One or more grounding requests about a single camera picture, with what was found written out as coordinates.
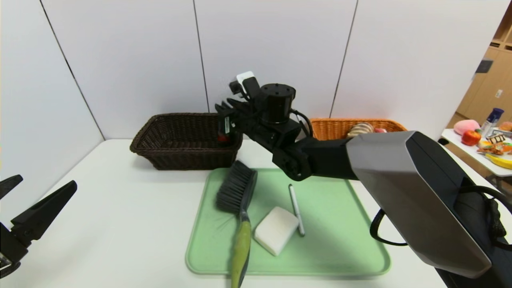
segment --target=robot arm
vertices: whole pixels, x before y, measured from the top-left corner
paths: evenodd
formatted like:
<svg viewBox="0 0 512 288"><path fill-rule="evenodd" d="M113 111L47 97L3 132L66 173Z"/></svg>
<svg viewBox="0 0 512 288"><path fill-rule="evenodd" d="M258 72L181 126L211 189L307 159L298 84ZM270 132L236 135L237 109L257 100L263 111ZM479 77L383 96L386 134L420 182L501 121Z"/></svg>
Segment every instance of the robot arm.
<svg viewBox="0 0 512 288"><path fill-rule="evenodd" d="M293 180L312 175L360 180L411 249L436 267L448 286L512 287L510 245L502 236L489 236L489 227L501 223L495 201L482 193L491 193L510 211L512 205L494 190L475 186L437 142L415 131L319 141L309 120L291 107L293 87L260 87L251 72L229 86L245 101L216 105L224 133L248 135ZM304 118L309 129L290 113ZM301 131L306 137L297 140Z"/></svg>

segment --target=pink plush toy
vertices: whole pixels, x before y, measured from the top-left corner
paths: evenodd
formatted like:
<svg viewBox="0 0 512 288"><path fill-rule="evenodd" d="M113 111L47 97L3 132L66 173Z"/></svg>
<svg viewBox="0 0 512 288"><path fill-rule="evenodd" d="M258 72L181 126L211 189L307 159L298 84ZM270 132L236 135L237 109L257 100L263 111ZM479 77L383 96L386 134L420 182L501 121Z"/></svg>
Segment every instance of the pink plush toy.
<svg viewBox="0 0 512 288"><path fill-rule="evenodd" d="M463 135L468 130L475 131L476 129L480 129L480 125L472 119L459 121L453 126L453 130L459 135Z"/></svg>

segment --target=yellow brush handle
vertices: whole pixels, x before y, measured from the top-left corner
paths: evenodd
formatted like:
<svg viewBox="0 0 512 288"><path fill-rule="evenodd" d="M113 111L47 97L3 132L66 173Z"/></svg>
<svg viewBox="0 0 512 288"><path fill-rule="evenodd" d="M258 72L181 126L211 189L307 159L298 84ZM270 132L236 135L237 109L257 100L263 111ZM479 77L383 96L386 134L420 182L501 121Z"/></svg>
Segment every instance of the yellow brush handle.
<svg viewBox="0 0 512 288"><path fill-rule="evenodd" d="M239 288L245 276L246 263L249 261L251 247L251 223L242 221L234 244L234 255L231 263L231 288Z"/></svg>

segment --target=white pen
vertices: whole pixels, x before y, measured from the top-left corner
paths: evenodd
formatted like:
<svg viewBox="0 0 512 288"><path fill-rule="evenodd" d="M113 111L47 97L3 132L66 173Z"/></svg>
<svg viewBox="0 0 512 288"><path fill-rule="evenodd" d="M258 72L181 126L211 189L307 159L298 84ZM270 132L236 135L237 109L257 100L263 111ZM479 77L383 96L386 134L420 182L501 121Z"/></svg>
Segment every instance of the white pen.
<svg viewBox="0 0 512 288"><path fill-rule="evenodd" d="M304 231L304 225L302 224L301 212L298 209L297 197L295 196L295 190L293 189L293 185L288 185L288 189L290 190L291 201L293 203L293 210L295 210L295 216L298 219L298 231L301 234L301 236L304 237L306 235L306 231Z"/></svg>

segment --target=brush bristles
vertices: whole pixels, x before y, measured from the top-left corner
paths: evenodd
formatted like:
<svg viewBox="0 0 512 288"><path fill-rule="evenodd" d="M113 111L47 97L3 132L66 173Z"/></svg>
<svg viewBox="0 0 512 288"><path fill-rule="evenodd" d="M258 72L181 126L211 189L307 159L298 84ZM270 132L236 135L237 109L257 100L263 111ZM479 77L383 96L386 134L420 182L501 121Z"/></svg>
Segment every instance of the brush bristles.
<svg viewBox="0 0 512 288"><path fill-rule="evenodd" d="M242 198L252 175L252 170L236 161L226 176L217 193L216 206L222 211L240 213Z"/></svg>

